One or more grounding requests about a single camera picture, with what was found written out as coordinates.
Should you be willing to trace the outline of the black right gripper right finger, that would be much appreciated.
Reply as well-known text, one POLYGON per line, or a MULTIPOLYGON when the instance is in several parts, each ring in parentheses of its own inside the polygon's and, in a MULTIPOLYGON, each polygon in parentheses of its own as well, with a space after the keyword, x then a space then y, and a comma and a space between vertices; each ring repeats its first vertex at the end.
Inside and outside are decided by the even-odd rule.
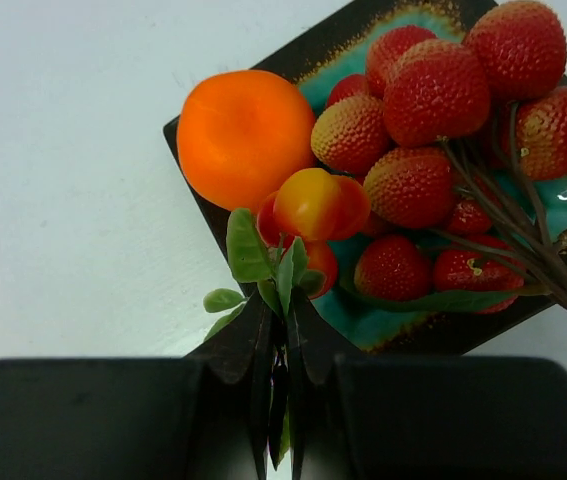
POLYGON ((294 478, 567 479, 559 364, 367 355, 300 289, 286 324, 294 478))

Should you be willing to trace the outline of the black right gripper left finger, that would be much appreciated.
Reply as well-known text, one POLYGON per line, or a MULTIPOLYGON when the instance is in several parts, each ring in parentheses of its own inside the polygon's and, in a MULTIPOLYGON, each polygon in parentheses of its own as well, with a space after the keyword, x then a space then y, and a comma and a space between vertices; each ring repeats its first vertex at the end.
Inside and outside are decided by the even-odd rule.
POLYGON ((0 359, 0 479, 263 479, 259 297, 184 357, 0 359))

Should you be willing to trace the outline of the orange fake fruit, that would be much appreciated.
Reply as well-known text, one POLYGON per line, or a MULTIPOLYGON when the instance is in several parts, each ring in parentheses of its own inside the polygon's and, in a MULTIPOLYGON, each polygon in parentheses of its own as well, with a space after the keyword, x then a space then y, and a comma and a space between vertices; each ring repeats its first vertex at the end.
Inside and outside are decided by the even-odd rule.
POLYGON ((277 74, 211 76, 183 104, 176 133, 182 173, 210 203, 255 211, 288 177, 314 165, 314 123, 301 91, 277 74))

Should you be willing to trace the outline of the small cherry sprig with leaves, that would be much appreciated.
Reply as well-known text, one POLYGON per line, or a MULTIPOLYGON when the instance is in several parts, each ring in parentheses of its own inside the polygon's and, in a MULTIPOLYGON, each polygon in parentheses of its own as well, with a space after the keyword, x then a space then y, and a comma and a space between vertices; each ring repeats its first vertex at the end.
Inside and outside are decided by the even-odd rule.
POLYGON ((352 178, 306 168, 256 211, 239 208, 228 217, 228 265, 239 283, 255 285, 251 298, 263 307, 269 330, 269 455, 278 465, 290 453, 296 479, 351 476, 337 396, 327 382, 335 357, 359 350, 312 302, 338 277, 330 241, 352 237, 369 212, 369 199, 352 178))

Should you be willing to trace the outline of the red fake berry cluster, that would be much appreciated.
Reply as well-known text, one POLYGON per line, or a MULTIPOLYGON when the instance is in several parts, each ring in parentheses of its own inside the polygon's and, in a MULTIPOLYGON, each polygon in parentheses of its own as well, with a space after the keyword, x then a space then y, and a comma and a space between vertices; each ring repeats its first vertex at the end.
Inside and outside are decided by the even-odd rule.
POLYGON ((567 310, 567 228, 551 233, 537 189, 567 177, 566 39, 541 3, 495 4, 458 41, 418 24, 380 34, 317 112, 320 165, 389 225, 332 240, 335 287, 375 309, 567 310))

